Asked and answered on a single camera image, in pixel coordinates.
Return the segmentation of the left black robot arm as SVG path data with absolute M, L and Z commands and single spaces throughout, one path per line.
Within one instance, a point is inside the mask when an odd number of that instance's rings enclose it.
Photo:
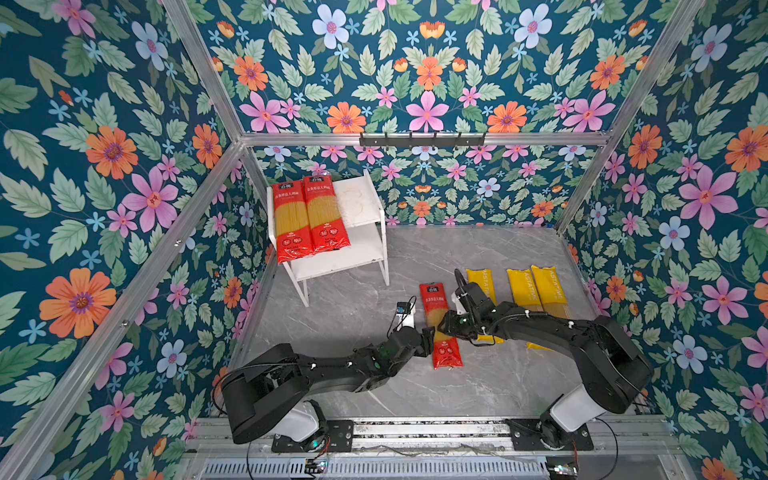
M 266 435 L 306 396 L 377 389 L 414 357 L 434 350 L 435 329 L 403 326 L 378 345 L 357 348 L 344 357 L 296 353 L 281 343 L 231 372 L 220 382 L 233 442 L 245 444 Z

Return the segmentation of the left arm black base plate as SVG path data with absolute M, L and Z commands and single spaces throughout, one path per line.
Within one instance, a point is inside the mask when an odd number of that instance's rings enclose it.
M 355 423 L 352 420 L 325 420 L 307 439 L 297 442 L 287 436 L 275 436 L 273 453 L 349 453 L 352 451 Z

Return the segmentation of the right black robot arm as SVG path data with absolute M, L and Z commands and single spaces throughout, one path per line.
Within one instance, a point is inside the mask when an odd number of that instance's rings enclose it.
M 499 304 L 456 269 L 457 289 L 438 330 L 476 346 L 525 341 L 573 360 L 580 384 L 560 396 L 539 419 L 543 441 L 555 447 L 586 423 L 610 412 L 623 414 L 651 380 L 653 369 L 619 323 L 605 315 L 565 319 L 514 302 Z

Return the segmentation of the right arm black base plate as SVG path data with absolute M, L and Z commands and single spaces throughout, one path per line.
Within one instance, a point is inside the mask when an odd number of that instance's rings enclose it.
M 539 418 L 507 418 L 503 422 L 510 429 L 515 451 L 563 451 L 573 448 L 578 451 L 594 450 L 594 443 L 586 426 L 574 432 L 567 432 L 556 423 Z

